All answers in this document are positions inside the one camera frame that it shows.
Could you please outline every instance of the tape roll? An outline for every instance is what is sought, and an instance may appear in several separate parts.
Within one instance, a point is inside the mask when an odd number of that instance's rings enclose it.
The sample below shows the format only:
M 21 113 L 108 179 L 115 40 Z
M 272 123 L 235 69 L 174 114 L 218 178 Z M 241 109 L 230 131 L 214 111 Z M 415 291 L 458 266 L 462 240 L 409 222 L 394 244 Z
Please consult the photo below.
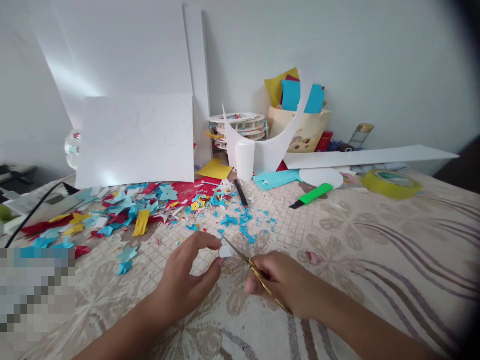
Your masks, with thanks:
M 370 170 L 361 183 L 371 192 L 391 199 L 410 199 L 424 188 L 411 177 L 382 169 Z

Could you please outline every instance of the yellow paper strip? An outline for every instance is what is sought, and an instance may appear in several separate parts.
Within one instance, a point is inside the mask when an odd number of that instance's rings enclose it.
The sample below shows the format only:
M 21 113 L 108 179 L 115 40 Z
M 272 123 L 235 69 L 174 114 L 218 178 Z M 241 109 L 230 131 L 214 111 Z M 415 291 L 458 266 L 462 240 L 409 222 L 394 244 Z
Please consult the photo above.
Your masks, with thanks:
M 142 236 L 147 232 L 147 224 L 149 223 L 150 210 L 141 210 L 136 220 L 135 231 L 132 236 Z

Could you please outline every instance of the curved white paper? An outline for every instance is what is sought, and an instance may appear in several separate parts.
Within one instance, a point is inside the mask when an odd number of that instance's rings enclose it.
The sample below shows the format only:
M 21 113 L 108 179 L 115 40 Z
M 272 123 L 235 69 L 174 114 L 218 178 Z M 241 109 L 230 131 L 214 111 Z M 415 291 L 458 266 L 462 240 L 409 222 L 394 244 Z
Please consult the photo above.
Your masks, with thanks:
M 330 184 L 333 189 L 338 189 L 344 183 L 344 177 L 331 167 L 302 169 L 300 179 L 316 188 L 323 184 Z
M 290 142 L 300 126 L 305 107 L 307 106 L 310 97 L 310 91 L 314 84 L 311 77 L 303 70 L 303 68 L 298 68 L 298 74 L 301 80 L 300 103 L 298 104 L 298 110 L 293 117 L 293 120 L 281 134 L 267 141 L 253 141 L 241 136 L 228 122 L 225 123 L 225 135 L 227 141 L 226 149 L 228 151 L 230 166 L 237 168 L 236 144 L 247 141 L 255 143 L 255 160 L 253 163 L 253 169 L 257 174 L 273 173 L 278 169 L 289 149 Z

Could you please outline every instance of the cable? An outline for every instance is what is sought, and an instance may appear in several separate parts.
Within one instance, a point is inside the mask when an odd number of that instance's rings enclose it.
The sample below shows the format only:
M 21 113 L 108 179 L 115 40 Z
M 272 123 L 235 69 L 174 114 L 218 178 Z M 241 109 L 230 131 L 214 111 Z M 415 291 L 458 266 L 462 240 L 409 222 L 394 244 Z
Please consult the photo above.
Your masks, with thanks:
M 10 247 L 10 245 L 12 244 L 12 242 L 14 241 L 15 237 L 19 234 L 19 232 L 24 228 L 25 224 L 28 223 L 28 221 L 30 220 L 30 218 L 33 216 L 33 214 L 35 214 L 35 212 L 39 209 L 40 205 L 42 205 L 44 203 L 44 201 L 49 197 L 49 195 L 56 189 L 58 188 L 59 185 L 63 184 L 63 186 L 65 187 L 65 190 L 67 191 L 67 193 L 69 195 L 73 195 L 75 193 L 78 193 L 79 190 L 74 188 L 73 186 L 65 183 L 65 182 L 59 182 L 58 184 L 56 184 L 54 187 L 52 187 L 50 190 L 48 190 L 48 192 L 40 199 L 40 201 L 38 202 L 38 204 L 33 208 L 33 210 L 28 214 L 28 216 L 26 217 L 26 219 L 21 223 L 21 225 L 15 230 L 15 232 L 13 233 L 13 235 L 11 236 L 10 240 L 8 240 L 6 246 L 5 246 L 5 249 L 8 249 Z

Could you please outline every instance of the white paper scrap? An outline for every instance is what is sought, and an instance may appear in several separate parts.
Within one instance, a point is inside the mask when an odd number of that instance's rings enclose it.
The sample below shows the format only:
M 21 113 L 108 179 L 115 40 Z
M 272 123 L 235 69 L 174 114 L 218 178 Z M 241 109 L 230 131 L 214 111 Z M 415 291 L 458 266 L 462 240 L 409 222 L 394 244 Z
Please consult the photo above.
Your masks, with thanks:
M 220 255 L 219 255 L 221 258 L 230 258 L 232 256 L 232 248 L 230 247 L 230 245 L 223 245 L 221 248 L 220 248 Z
M 423 145 L 382 150 L 351 152 L 286 153 L 283 160 L 289 169 L 334 168 L 354 165 L 403 163 L 426 160 L 456 159 L 459 156 Z

